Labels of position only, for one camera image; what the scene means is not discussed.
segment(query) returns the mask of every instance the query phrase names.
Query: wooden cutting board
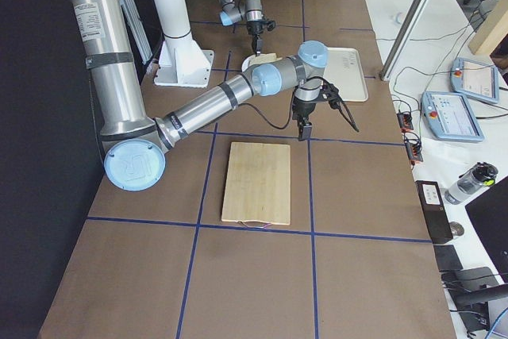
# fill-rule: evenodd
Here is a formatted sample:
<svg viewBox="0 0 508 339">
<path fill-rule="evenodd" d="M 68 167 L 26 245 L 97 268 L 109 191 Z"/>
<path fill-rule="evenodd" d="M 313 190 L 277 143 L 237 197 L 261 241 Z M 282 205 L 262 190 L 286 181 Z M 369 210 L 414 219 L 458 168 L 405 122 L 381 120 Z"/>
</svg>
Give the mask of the wooden cutting board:
<svg viewBox="0 0 508 339">
<path fill-rule="evenodd" d="M 290 216 L 290 146 L 233 142 L 222 221 L 289 225 Z"/>
</svg>

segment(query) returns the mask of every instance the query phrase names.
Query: brown table surface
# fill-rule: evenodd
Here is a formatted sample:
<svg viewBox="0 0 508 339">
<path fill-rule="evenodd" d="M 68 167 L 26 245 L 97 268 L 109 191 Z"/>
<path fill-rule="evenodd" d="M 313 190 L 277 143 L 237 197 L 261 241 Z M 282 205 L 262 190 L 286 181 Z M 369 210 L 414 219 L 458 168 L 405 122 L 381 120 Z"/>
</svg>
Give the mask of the brown table surface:
<svg viewBox="0 0 508 339">
<path fill-rule="evenodd" d="M 163 178 L 131 193 L 104 179 L 40 338 L 455 337 L 364 0 L 263 0 L 278 23 L 265 52 L 304 40 L 356 48 L 369 99 L 355 133 L 326 105 L 298 142 L 240 108 L 181 141 Z M 217 0 L 187 0 L 195 40 L 215 51 L 209 88 L 250 52 L 243 25 L 218 24 Z M 203 89 L 142 85 L 148 115 Z M 277 123 L 291 94 L 252 102 Z M 233 141 L 291 145 L 291 224 L 221 222 Z"/>
</svg>

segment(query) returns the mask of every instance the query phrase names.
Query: metal pole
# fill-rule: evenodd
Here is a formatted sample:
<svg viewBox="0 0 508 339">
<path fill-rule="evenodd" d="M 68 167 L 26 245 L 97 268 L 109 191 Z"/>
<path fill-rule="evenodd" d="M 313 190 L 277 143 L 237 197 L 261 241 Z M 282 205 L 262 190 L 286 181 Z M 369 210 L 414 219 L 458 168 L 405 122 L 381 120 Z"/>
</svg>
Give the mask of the metal pole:
<svg viewBox="0 0 508 339">
<path fill-rule="evenodd" d="M 407 12 L 406 19 L 402 23 L 402 27 L 395 39 L 394 46 L 390 50 L 387 62 L 384 64 L 383 70 L 379 74 L 383 81 L 390 80 L 391 72 L 397 63 L 398 58 L 402 54 L 402 50 L 406 46 L 406 42 L 409 39 L 411 32 L 413 32 L 413 28 L 420 18 L 428 1 L 429 0 L 413 0 L 413 4 L 411 4 L 410 10 Z"/>
</svg>

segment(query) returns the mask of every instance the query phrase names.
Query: white stand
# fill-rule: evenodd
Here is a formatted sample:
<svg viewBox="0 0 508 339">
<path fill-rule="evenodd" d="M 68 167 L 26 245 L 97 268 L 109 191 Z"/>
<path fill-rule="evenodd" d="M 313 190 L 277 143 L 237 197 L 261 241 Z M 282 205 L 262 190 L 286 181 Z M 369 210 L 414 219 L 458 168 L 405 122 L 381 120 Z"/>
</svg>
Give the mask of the white stand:
<svg viewBox="0 0 508 339">
<path fill-rule="evenodd" d="M 185 0 L 154 0 L 164 32 L 160 69 L 155 84 L 206 87 L 214 60 L 212 51 L 202 51 L 192 39 Z"/>
</svg>

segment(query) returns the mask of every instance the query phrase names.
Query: water bottle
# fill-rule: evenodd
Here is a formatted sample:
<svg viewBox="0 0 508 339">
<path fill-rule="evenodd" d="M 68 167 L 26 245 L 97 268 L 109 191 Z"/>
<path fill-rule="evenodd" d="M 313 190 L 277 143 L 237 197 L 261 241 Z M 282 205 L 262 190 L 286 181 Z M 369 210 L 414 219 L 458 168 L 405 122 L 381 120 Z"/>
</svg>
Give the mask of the water bottle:
<svg viewBox="0 0 508 339">
<path fill-rule="evenodd" d="M 444 198 L 451 204 L 460 204 L 482 187 L 490 187 L 495 183 L 498 169 L 489 163 L 478 162 L 444 193 Z"/>
</svg>

